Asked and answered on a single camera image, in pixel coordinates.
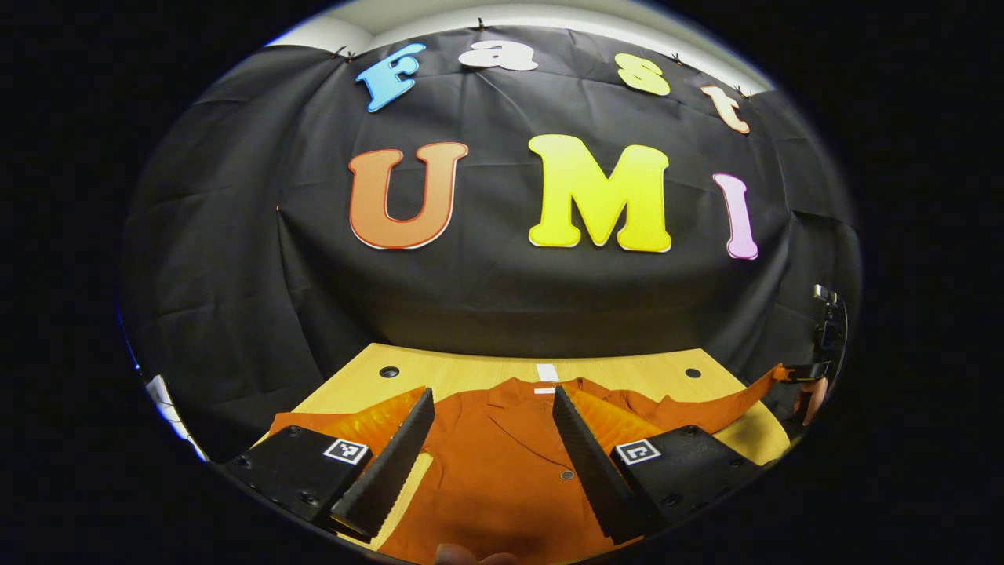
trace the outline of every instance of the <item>hand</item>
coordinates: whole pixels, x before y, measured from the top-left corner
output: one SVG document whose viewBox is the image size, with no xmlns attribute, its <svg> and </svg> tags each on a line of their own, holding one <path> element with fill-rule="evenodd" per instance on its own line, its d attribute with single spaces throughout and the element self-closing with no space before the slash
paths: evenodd
<svg viewBox="0 0 1004 565">
<path fill-rule="evenodd" d="M 495 553 L 478 561 L 466 547 L 440 544 L 436 549 L 435 565 L 516 565 L 516 556 L 511 553 Z"/>
</svg>

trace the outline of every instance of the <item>yellow letter m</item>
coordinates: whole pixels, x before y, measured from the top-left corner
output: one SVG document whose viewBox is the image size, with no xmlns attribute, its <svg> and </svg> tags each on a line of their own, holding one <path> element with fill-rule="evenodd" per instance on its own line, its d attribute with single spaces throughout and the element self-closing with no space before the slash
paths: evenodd
<svg viewBox="0 0 1004 565">
<path fill-rule="evenodd" d="M 663 202 L 666 155 L 651 147 L 632 145 L 609 178 L 578 137 L 546 134 L 530 139 L 530 151 L 543 159 L 544 187 L 540 223 L 530 228 L 530 242 L 542 247 L 574 247 L 581 238 L 571 224 L 574 200 L 585 229 L 596 246 L 613 232 L 628 209 L 617 243 L 631 251 L 663 253 L 670 249 Z"/>
</svg>

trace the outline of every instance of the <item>table surface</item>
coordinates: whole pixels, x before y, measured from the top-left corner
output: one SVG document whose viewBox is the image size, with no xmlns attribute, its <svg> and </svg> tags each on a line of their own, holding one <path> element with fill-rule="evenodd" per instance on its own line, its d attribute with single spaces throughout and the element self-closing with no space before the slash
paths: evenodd
<svg viewBox="0 0 1004 565">
<path fill-rule="evenodd" d="M 700 349 L 630 357 L 524 359 L 371 344 L 293 411 L 353 413 L 419 386 L 432 387 L 434 399 L 439 401 L 457 392 L 492 388 L 513 377 L 541 383 L 537 367 L 541 364 L 552 365 L 560 381 L 581 377 L 610 390 L 635 390 L 656 401 L 666 395 L 684 402 L 713 400 L 745 388 Z M 400 373 L 394 378 L 382 377 L 385 367 L 396 367 Z M 701 376 L 687 376 L 688 369 L 697 369 Z M 715 438 L 758 465 L 779 458 L 789 447 L 781 425 L 760 402 Z M 379 550 L 404 516 L 431 463 L 428 454 L 419 456 L 384 528 L 370 543 L 339 537 Z"/>
</svg>

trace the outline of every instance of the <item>letter f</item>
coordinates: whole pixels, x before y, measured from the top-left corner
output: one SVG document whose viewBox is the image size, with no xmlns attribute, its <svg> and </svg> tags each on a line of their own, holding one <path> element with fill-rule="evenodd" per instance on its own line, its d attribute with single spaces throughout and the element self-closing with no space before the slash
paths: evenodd
<svg viewBox="0 0 1004 565">
<path fill-rule="evenodd" d="M 366 109 L 376 111 L 415 85 L 413 78 L 402 80 L 398 75 L 415 74 L 419 70 L 419 61 L 411 55 L 425 48 L 426 46 L 422 43 L 412 43 L 363 70 L 355 77 L 356 82 L 362 80 L 366 83 L 366 87 L 369 88 L 369 97 L 371 99 L 369 100 L 369 104 L 366 105 Z"/>
</svg>

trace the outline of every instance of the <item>pink letter i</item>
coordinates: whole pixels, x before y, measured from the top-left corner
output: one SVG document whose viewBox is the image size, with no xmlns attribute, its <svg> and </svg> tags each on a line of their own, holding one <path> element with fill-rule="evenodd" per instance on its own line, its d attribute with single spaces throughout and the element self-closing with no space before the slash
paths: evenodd
<svg viewBox="0 0 1004 565">
<path fill-rule="evenodd" d="M 722 188 L 725 206 L 729 211 L 731 234 L 726 245 L 729 255 L 737 259 L 755 259 L 760 250 L 753 241 L 750 229 L 750 214 L 746 209 L 746 183 L 724 173 L 715 173 L 712 178 Z"/>
</svg>

